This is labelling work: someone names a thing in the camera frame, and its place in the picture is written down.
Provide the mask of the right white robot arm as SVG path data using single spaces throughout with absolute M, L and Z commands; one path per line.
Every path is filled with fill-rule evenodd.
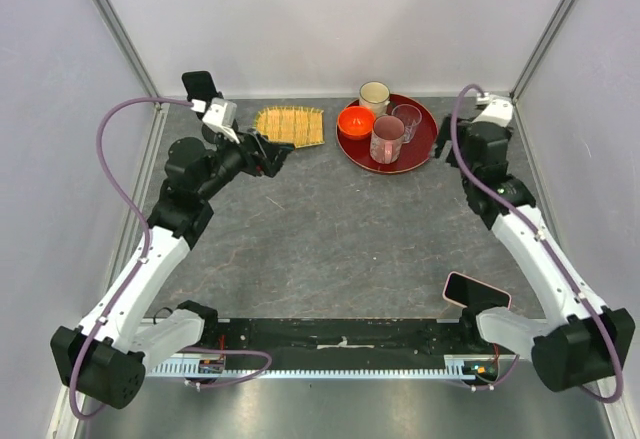
M 535 198 L 508 171 L 510 127 L 493 122 L 445 117 L 435 142 L 436 156 L 452 144 L 447 163 L 461 172 L 471 210 L 506 247 L 531 285 L 544 321 L 530 320 L 505 306 L 476 306 L 473 318 L 458 327 L 467 351 L 483 351 L 491 343 L 532 363 L 542 383 L 553 392 L 585 389 L 612 377 L 610 396 L 624 391 L 623 366 L 636 324 L 625 308 L 612 309 L 581 278 L 549 233 Z

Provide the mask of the black round-base phone stand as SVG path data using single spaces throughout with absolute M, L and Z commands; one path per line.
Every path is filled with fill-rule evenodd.
M 223 133 L 221 127 L 225 125 L 226 112 L 226 100 L 223 95 L 210 103 L 202 101 L 202 112 L 198 117 L 202 122 L 202 135 L 206 142 L 213 144 L 219 140 L 218 135 Z

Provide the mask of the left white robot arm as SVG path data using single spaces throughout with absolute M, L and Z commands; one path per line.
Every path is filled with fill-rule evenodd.
M 165 163 L 158 202 L 142 220 L 134 255 L 105 296 L 73 329 L 61 326 L 50 345 L 62 383 L 122 409 L 131 403 L 148 372 L 179 351 L 208 352 L 219 341 L 216 310 L 193 301 L 180 304 L 157 325 L 139 327 L 173 270 L 187 257 L 212 216 L 211 199 L 237 175 L 274 177 L 295 147 L 271 142 L 254 130 L 236 140 L 211 135 L 175 141 Z

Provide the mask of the black smartphone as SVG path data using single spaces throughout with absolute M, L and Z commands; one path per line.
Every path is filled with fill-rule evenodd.
M 210 103 L 215 98 L 222 98 L 211 74 L 208 71 L 189 71 L 181 76 L 187 94 L 187 100 Z

